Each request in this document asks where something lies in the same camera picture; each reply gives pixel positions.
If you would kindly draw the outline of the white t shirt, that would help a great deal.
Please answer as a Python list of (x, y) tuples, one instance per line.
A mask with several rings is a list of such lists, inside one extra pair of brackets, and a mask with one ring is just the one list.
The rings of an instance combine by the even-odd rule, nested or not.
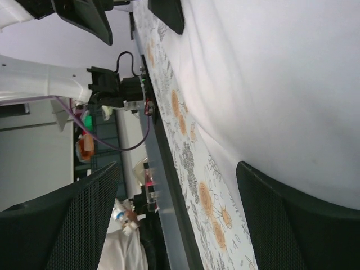
[(359, 2), (183, 1), (163, 47), (237, 205), (236, 166), (359, 208)]

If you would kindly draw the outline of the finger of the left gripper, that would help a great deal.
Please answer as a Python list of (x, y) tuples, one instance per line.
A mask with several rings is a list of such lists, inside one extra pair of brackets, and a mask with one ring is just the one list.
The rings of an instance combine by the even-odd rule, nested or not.
[(113, 9), (113, 1), (54, 0), (52, 7), (67, 23), (93, 34), (108, 46), (113, 45), (113, 34), (105, 14)]
[(148, 9), (172, 31), (183, 34), (185, 18), (180, 0), (149, 0)]

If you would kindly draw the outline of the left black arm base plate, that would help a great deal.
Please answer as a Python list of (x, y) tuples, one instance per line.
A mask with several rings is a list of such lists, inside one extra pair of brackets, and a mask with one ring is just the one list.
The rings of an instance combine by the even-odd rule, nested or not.
[(144, 54), (140, 54), (139, 75), (120, 81), (120, 92), (124, 97), (124, 110), (142, 111), (146, 116), (158, 120), (159, 109)]

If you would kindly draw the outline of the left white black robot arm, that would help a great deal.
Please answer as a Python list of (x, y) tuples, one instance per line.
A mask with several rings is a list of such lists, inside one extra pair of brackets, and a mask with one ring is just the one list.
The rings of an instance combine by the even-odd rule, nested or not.
[(1, 103), (48, 97), (122, 108), (145, 97), (120, 79), (111, 27), (130, 1), (2, 1)]

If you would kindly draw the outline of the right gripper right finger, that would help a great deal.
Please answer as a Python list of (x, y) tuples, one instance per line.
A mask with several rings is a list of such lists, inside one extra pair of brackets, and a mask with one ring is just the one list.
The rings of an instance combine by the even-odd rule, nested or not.
[(243, 161), (236, 177), (259, 269), (359, 269), (359, 210), (310, 196)]

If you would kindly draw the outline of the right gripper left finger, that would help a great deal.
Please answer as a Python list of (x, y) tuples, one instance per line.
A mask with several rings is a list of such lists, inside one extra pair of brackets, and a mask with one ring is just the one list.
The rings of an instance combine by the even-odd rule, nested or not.
[(1, 212), (1, 269), (97, 269), (118, 191), (112, 162)]

